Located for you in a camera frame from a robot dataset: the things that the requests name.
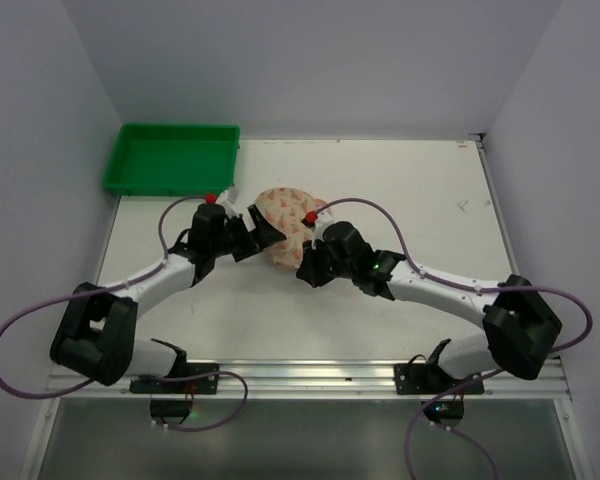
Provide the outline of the floral fabric laundry bag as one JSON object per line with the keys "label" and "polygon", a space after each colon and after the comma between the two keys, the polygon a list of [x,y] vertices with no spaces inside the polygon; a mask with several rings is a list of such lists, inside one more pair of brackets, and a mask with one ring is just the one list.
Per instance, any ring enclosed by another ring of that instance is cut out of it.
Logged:
{"label": "floral fabric laundry bag", "polygon": [[322,207],[326,201],[290,187],[275,187],[260,193],[254,205],[266,220],[286,239],[266,249],[276,265],[297,270],[303,258],[303,243],[313,238],[313,232],[302,220],[310,211]]}

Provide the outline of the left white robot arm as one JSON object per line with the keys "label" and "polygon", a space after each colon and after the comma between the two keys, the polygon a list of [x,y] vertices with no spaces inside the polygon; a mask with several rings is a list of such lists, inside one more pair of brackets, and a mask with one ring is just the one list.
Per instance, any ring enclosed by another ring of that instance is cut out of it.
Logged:
{"label": "left white robot arm", "polygon": [[242,261],[285,241],[256,206],[249,206],[248,213],[246,221],[220,204],[201,204],[190,227],[151,267],[116,285],[79,285],[51,343],[51,360],[105,386],[123,377],[172,383],[188,376],[185,351],[168,342],[137,339],[137,322],[200,283],[217,258],[230,255]]}

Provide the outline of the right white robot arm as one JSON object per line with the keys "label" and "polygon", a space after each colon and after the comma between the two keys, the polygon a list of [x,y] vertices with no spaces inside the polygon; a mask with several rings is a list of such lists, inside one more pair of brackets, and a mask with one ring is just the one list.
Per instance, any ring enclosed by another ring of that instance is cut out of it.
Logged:
{"label": "right white robot arm", "polygon": [[313,288],[347,279],[366,295],[418,303],[476,326],[476,334],[440,341],[425,363],[407,369],[406,377],[423,391],[438,393],[498,368],[534,380],[562,329],[556,314],[523,277],[512,275],[503,283],[462,291],[450,279],[426,278],[402,254],[374,249],[344,221],[304,242],[296,276]]}

